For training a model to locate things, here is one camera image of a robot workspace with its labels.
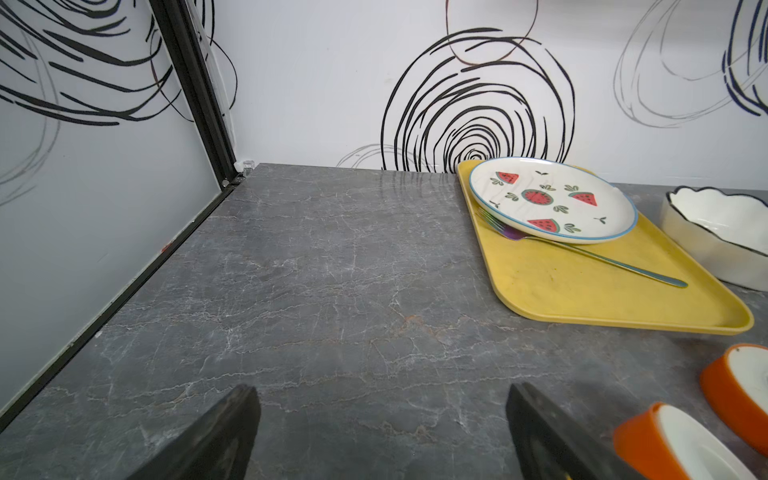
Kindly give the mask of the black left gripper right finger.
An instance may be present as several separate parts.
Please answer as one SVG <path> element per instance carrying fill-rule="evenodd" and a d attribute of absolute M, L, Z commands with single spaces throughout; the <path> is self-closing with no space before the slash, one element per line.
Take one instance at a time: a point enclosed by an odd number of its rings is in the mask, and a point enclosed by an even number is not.
<path fill-rule="evenodd" d="M 525 479 L 642 477 L 530 383 L 511 385 L 506 418 Z"/>

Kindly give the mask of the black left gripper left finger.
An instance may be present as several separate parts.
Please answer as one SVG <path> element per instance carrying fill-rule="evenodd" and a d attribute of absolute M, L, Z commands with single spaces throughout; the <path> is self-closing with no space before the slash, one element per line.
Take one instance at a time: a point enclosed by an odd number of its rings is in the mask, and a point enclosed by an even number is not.
<path fill-rule="evenodd" d="M 240 384 L 129 477 L 243 479 L 260 418 L 256 388 Z"/>

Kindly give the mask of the orange sealing tape roll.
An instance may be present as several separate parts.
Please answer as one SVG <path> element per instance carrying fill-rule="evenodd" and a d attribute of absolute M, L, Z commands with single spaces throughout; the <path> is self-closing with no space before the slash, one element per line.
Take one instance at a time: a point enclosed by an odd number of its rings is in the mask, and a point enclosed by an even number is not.
<path fill-rule="evenodd" d="M 756 476 L 684 411 L 657 402 L 619 425 L 616 453 L 648 479 L 751 479 Z"/>
<path fill-rule="evenodd" d="M 731 346 L 701 372 L 699 385 L 723 423 L 766 457 L 767 348 Z"/>

